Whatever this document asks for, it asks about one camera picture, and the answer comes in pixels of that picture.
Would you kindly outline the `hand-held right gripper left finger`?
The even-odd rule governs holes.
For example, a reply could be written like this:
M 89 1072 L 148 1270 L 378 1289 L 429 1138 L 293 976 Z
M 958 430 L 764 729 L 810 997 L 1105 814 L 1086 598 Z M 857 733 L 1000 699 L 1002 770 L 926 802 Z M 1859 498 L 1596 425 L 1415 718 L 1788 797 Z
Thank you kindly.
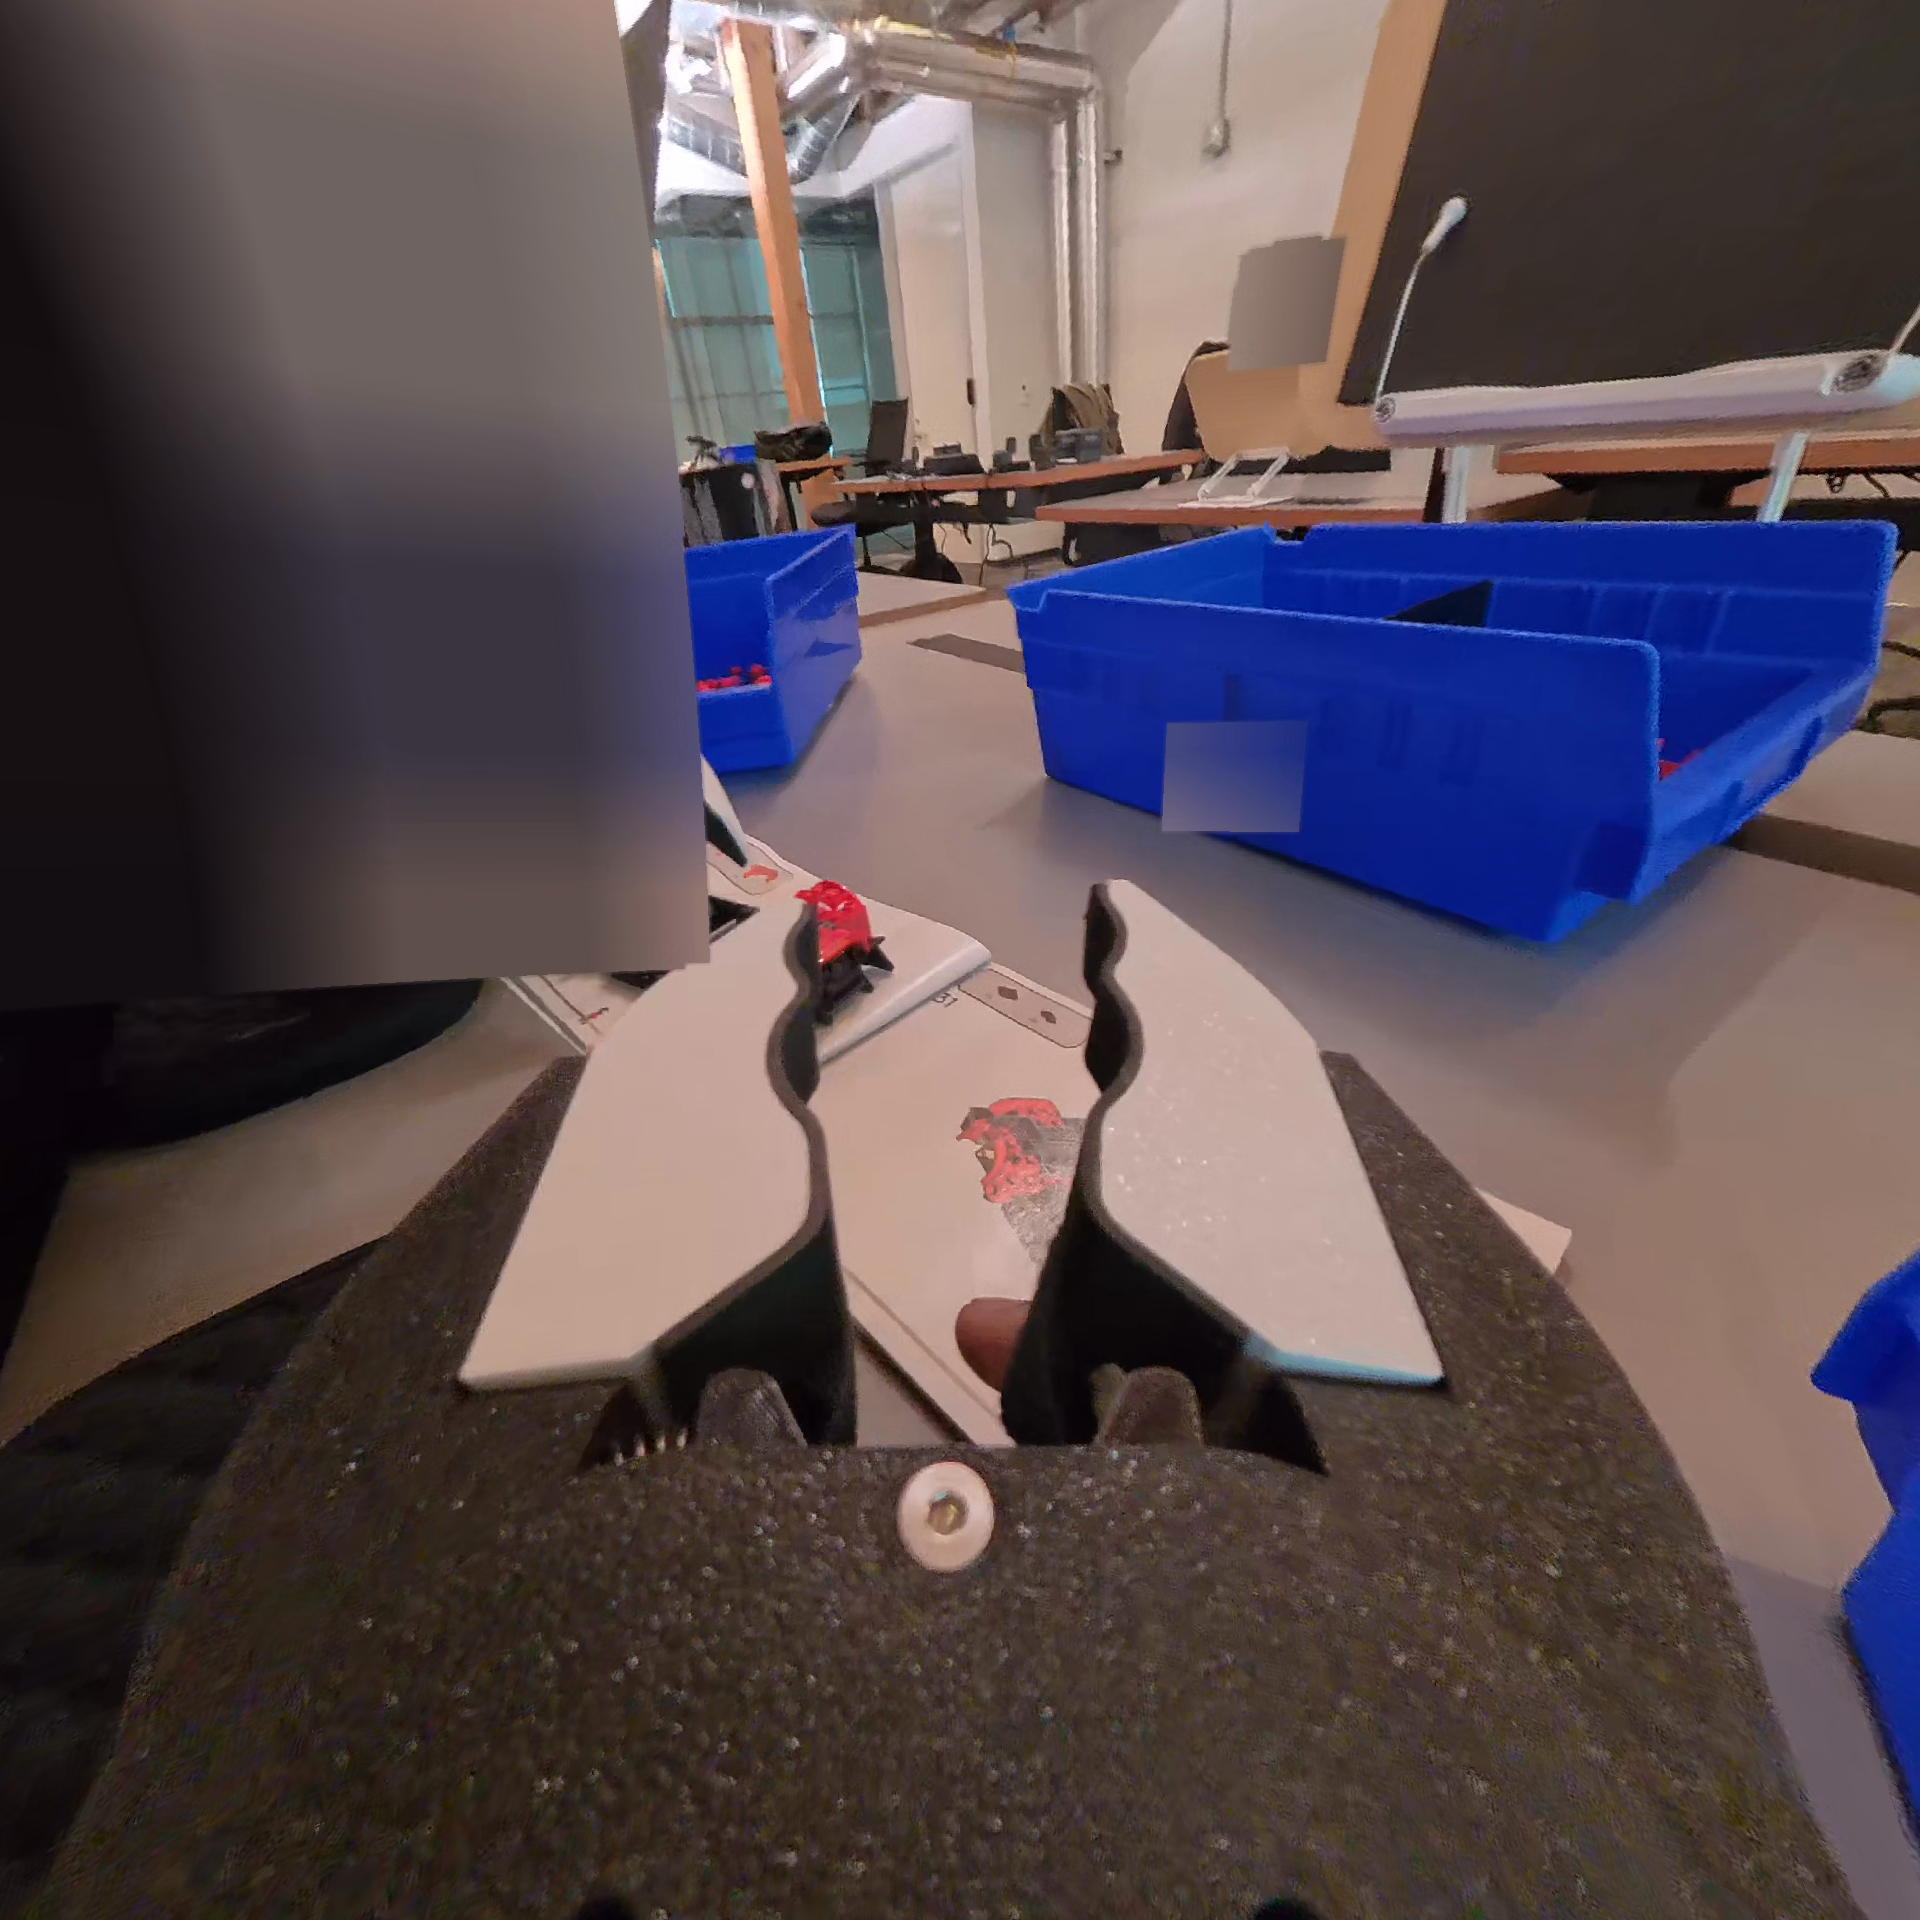
M 461 1385 L 834 1385 L 810 903 L 760 903 L 600 1034 Z

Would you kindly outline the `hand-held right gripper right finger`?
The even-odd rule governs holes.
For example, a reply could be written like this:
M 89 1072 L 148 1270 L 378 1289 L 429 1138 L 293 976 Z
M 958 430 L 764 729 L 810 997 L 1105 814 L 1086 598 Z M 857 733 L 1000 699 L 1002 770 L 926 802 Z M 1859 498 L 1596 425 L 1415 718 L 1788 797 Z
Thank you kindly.
M 1444 1360 L 1308 1029 L 1136 880 L 1086 903 L 1083 1120 L 1046 1330 L 1083 1369 L 1179 1341 L 1296 1377 L 1436 1385 Z

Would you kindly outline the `black and red lego model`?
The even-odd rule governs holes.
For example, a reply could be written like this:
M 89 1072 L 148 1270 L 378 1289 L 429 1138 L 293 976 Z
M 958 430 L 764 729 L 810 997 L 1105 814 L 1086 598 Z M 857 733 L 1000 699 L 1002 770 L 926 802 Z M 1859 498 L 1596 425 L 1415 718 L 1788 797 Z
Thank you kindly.
M 815 1024 L 830 1024 L 846 1001 L 874 992 L 874 976 L 890 973 L 890 955 L 870 927 L 867 903 L 846 885 L 818 879 L 796 890 L 812 915 L 818 976 L 810 1009 Z

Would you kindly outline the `white lego instruction booklet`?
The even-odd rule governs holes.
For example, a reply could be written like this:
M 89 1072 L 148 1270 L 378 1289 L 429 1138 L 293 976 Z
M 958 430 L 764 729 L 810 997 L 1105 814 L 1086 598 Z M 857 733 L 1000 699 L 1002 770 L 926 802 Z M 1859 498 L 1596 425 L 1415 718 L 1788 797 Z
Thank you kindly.
M 802 903 L 806 874 L 760 874 L 746 918 Z M 1097 1105 L 1089 1011 L 944 924 L 874 903 L 870 927 L 895 973 L 812 1029 L 846 1302 L 963 1437 L 1005 1447 L 952 1320 L 981 1295 L 1034 1295 Z

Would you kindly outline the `wooden desk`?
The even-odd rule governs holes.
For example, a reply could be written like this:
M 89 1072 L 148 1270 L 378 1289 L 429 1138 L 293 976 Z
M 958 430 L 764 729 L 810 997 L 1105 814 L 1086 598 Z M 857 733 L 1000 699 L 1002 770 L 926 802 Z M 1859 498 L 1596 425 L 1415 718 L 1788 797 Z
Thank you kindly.
M 1203 461 L 1203 452 L 1149 452 L 1112 453 L 1089 464 L 1053 468 L 994 468 L 985 474 L 886 474 L 853 477 L 840 484 L 841 498 L 882 502 L 899 498 L 921 505 L 923 498 L 980 498 L 980 495 L 1042 495 L 1076 498 L 1134 492 L 1161 477 L 1185 477 Z
M 1519 444 L 1477 457 L 1465 484 L 1470 519 L 1575 515 L 1619 505 L 1644 519 L 1760 509 L 1780 433 Z M 1834 429 L 1801 447 L 1792 489 L 1818 477 L 1878 477 L 1916 487 L 1916 425 Z M 1199 484 L 1143 487 L 1039 505 L 1046 523 L 1308 529 L 1317 523 L 1417 523 L 1426 481 L 1392 474 L 1296 477 L 1274 495 L 1200 495 Z

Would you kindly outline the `curved plywood panel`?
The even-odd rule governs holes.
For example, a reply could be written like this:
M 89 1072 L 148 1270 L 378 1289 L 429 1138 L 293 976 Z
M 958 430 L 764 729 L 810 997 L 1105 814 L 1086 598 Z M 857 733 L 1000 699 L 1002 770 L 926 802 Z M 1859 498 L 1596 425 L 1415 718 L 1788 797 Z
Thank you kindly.
M 1211 389 L 1228 372 L 1228 342 L 1203 339 L 1188 352 L 1182 378 L 1161 425 L 1161 452 L 1203 453 L 1200 403 L 1211 403 Z

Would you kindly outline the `white bar with thin rods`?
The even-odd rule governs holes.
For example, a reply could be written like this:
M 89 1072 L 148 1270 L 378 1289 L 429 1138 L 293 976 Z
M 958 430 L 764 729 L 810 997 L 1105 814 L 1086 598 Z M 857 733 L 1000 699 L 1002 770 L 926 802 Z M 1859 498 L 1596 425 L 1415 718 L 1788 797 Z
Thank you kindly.
M 1916 398 L 1916 356 L 1905 348 L 1916 312 L 1884 348 L 1828 348 L 1704 364 L 1680 376 L 1639 376 L 1560 385 L 1387 389 L 1421 268 L 1463 226 L 1470 203 L 1448 197 L 1405 278 L 1370 396 L 1370 429 L 1387 444 L 1524 444 L 1607 438 L 1642 429 L 1785 425 L 1890 410 Z

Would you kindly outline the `wooden pillar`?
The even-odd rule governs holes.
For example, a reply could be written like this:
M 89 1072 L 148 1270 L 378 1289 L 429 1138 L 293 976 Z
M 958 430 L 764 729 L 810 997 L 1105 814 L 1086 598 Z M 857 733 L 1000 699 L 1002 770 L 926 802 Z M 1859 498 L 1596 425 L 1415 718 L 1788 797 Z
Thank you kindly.
M 723 15 L 719 50 L 732 81 L 744 178 L 755 203 L 785 415 L 792 425 L 826 420 L 770 25 Z

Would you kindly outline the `black panel board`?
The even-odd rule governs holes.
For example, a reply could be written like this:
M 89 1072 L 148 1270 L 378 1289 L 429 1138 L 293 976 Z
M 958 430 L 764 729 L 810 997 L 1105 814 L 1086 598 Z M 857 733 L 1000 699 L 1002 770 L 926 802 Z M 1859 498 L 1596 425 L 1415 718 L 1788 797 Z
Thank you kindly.
M 1333 235 L 1333 444 L 1378 398 L 1852 376 L 1916 418 L 1916 4 L 1387 4 Z

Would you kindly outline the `silver ventilation duct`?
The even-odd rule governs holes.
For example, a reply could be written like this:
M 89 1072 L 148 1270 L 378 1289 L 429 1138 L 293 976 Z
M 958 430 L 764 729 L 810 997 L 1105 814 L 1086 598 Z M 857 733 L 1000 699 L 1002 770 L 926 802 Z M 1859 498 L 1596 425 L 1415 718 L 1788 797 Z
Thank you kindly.
M 733 21 L 806 37 L 802 54 L 772 79 L 777 123 L 810 123 L 878 90 L 1019 108 L 1049 122 L 1061 372 L 1105 378 L 1105 99 L 1095 62 L 1010 34 L 970 37 L 812 4 L 722 4 L 716 15 L 719 37 Z

